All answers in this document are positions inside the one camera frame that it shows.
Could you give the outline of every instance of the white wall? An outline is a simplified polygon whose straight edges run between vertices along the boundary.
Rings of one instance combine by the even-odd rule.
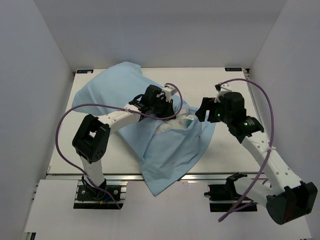
[[[320,190],[319,0],[288,0],[254,61],[251,78],[271,97],[279,153]],[[269,124],[267,104],[258,90],[254,92]],[[320,240],[320,194],[306,219],[313,239]]]
[[[0,39],[0,238],[18,240],[72,72],[32,0],[1,2]]]
[[[286,0],[35,0],[77,68],[250,67]]]

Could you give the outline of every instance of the gray wall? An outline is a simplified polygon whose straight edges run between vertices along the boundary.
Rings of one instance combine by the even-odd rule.
[[[251,69],[251,77],[271,97],[275,146],[305,182],[320,190],[320,1],[288,0]],[[258,92],[269,126],[269,110]],[[307,216],[313,239],[320,240],[320,195]]]
[[[77,68],[250,67],[286,0],[35,0]]]
[[[0,39],[0,238],[18,240],[72,73],[32,0],[1,2]]]

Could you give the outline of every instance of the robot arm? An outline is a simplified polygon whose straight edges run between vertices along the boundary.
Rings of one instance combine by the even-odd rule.
[[[155,114],[158,118],[173,116],[175,113],[171,96],[175,93],[176,89],[170,85],[163,89],[150,85],[144,94],[136,96],[124,107],[128,111],[113,111],[98,117],[89,114],[84,117],[73,138],[72,145],[80,156],[84,171],[87,173],[87,176],[82,177],[82,182],[97,199],[100,198],[101,192],[91,182],[101,189],[106,187],[101,158],[106,152],[109,136],[121,128],[145,118],[138,113]]]
[[[269,139],[259,121],[247,116],[245,100],[239,92],[232,92],[228,84],[216,85],[218,95],[215,98],[203,98],[201,107],[195,113],[201,122],[209,111],[208,121],[223,122],[229,132],[237,138],[262,166],[267,151],[271,150],[263,169],[272,188],[256,183],[246,195],[265,207],[277,224],[284,224],[309,214],[313,208],[317,188],[304,183],[284,162],[278,152],[269,147]],[[252,184],[252,179],[242,173],[236,173],[226,180],[226,191],[237,198],[243,195]]]

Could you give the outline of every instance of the light blue towel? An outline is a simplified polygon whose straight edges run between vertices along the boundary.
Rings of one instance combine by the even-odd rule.
[[[135,96],[144,94],[149,85],[163,88],[143,76],[139,65],[123,62],[108,68],[88,82],[76,93],[72,106],[98,103],[122,108]],[[174,95],[172,99],[176,111],[180,106],[180,98]],[[189,108],[192,115],[196,112],[196,108],[189,107],[185,101],[183,108]],[[101,116],[114,110],[85,106],[77,111]],[[142,175],[154,196],[180,179],[196,164],[207,150],[215,129],[214,123],[199,122],[195,118],[187,129],[170,129],[155,134],[162,123],[162,120],[146,118],[119,130],[138,155]]]

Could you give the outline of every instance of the black mount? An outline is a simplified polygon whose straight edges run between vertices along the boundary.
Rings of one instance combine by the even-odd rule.
[[[247,176],[248,175],[239,172],[233,174],[226,179],[226,183],[224,185],[209,185],[210,191],[205,192],[204,195],[208,196],[211,201],[238,200],[241,195],[236,191],[235,181]]]
[[[162,94],[162,89],[155,85],[148,86],[144,94],[139,94],[129,104],[136,106],[143,114],[155,114],[158,118],[167,118],[175,114],[173,100],[166,101],[166,95]]]
[[[251,137],[258,131],[264,132],[264,128],[256,118],[247,116],[245,99],[239,92],[227,92],[220,96],[217,102],[214,97],[204,97],[200,108],[195,113],[200,122],[205,121],[207,111],[209,111],[208,122],[225,123],[229,132],[240,143],[246,136]]]
[[[109,197],[109,195],[107,195],[105,192],[100,191],[99,189],[88,184],[84,176],[82,176],[81,181],[83,185],[80,185],[78,188],[78,194],[76,198],[78,201],[100,201]],[[107,190],[116,201],[120,201],[120,185],[107,185],[107,180],[104,180],[103,183],[100,184],[99,188]]]

